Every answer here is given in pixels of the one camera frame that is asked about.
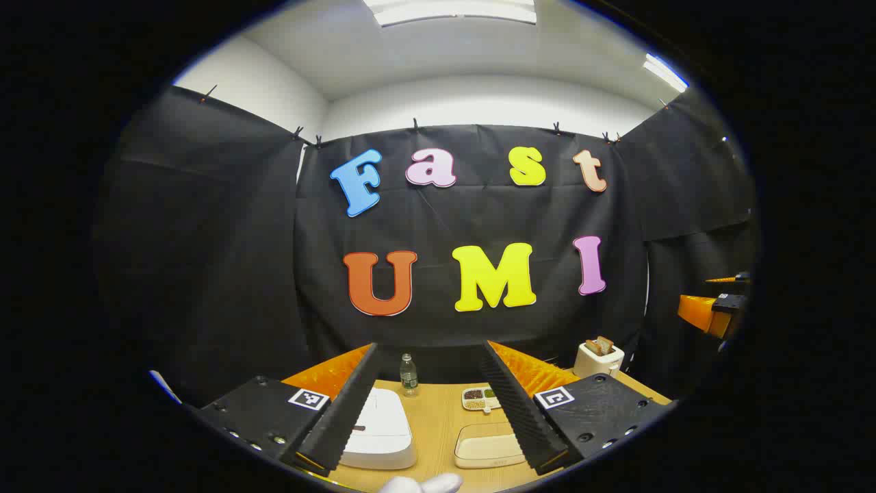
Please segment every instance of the ceiling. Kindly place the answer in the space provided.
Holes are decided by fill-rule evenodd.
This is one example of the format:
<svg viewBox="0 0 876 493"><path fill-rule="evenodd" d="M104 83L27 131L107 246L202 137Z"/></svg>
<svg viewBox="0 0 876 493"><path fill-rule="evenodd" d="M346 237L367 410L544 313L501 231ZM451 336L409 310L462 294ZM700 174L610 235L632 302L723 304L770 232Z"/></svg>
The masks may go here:
<svg viewBox="0 0 876 493"><path fill-rule="evenodd" d="M658 110L678 92L645 70L645 48L567 0L535 0L536 25L440 18L380 27L363 0L293 3L244 36L329 101L445 75L523 75L602 89Z"/></svg>

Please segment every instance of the white container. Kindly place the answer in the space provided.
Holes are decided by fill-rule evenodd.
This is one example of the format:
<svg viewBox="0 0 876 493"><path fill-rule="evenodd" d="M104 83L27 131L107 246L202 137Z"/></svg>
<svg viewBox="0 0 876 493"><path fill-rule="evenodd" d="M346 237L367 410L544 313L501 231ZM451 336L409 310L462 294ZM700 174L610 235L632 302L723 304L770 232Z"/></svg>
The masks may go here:
<svg viewBox="0 0 876 493"><path fill-rule="evenodd" d="M416 461L411 427L398 394L371 389L343 449L341 463L353 468L404 469Z"/></svg>
<svg viewBox="0 0 876 493"><path fill-rule="evenodd" d="M620 347L614 346L612 351L605 356L596 356L583 343L578 347L578 355L575 357L575 366L572 373L581 378L587 378L597 373L606 373L614 376L624 362L624 352Z"/></svg>

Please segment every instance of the orange letter u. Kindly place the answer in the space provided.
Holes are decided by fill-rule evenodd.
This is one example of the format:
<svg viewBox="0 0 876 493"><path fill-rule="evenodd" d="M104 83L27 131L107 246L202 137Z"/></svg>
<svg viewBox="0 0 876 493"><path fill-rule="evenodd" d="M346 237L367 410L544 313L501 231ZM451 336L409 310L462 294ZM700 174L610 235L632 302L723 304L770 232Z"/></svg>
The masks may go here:
<svg viewBox="0 0 876 493"><path fill-rule="evenodd" d="M365 315L391 317L400 314L411 304L411 266L417 261L417 254L391 252L386 256L386 261L392 264L395 271L395 293L390 299L383 300L374 297L371 283L371 268L378 263L378 257L370 252L346 254L343 257L343 263L350 273L350 301Z"/></svg>

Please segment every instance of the water bottle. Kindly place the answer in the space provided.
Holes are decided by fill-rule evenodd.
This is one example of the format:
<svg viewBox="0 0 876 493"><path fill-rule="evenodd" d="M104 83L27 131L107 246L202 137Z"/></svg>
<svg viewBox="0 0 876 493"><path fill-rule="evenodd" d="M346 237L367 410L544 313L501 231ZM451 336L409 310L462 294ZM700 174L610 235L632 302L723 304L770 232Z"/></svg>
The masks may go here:
<svg viewBox="0 0 876 493"><path fill-rule="evenodd" d="M401 355L401 386L405 389L405 396L413 397L417 395L417 367L411 361L411 355L404 353Z"/></svg>

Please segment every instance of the black backdrop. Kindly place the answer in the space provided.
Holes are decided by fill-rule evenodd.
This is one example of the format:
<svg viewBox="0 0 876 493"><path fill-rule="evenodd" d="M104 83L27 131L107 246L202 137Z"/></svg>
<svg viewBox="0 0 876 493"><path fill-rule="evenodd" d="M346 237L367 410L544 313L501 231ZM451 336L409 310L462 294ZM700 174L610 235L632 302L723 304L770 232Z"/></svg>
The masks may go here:
<svg viewBox="0 0 876 493"><path fill-rule="evenodd" d="M540 186L515 185L508 152L539 149L547 172ZM414 151L438 147L454 156L456 183L449 188L412 185L405 178ZM354 218L329 174L368 149L383 158L375 190L380 201ZM583 182L572 156L582 149L602 163L608 188L596 193ZM303 298L308 342L325 359L368 341L387 346L382 373L398 378L399 353L410 351L423 382L479 382L479 345L493 339L562 367L574 362L585 339L604 335L634 351L645 303L645 250L631 206L626 173L602 139L545 130L449 125L377 132L308 147L298 185L295 280ZM572 241L598 236L604 291L582 297L580 255ZM460 267L456 247L477 245L497 265L505 247L529 243L535 304L457 312ZM413 301L395 317L369 317L350 303L351 252L373 252L377 297L392 295L387 253L412 250Z"/></svg>
<svg viewBox="0 0 876 493"><path fill-rule="evenodd" d="M752 192L738 152L721 140L728 132L694 90L617 143L452 125L309 146L297 187L300 140L200 97L172 88L129 127L94 230L106 308L119 331L143 334L129 342L180 397L204 403L256 373L282 378L370 341L386 351L381 377L396 378L409 351L423 382L478 381L484 339L570 367L581 341L604 335L629 355L625 369L670 397L689 393L712 362L719 341L675 315L678 295L751 266ZM512 182L516 146L539 149L542 185ZM454 155L453 186L406 180L411 154L427 147ZM349 218L329 174L370 148L383 156L381 199ZM582 149L601 161L606 191L583 183L572 161ZM572 246L580 236L602 240L607 285L586 297ZM455 311L453 249L477 245L495 265L513 242L533 246L536 304ZM413 301L396 317L365 316L350 302L343 256L375 253L374 291L386 298L385 256L395 250L419 256Z"/></svg>
<svg viewBox="0 0 876 493"><path fill-rule="evenodd" d="M688 89L615 144L646 242L648 306L630 373L670 398L689 395L721 340L678 317L679 295L751 270L758 252L754 187L734 133Z"/></svg>
<svg viewBox="0 0 876 493"><path fill-rule="evenodd" d="M126 347L205 404L255 374L313 362L293 281L302 143L170 88L127 128L102 181L95 269Z"/></svg>

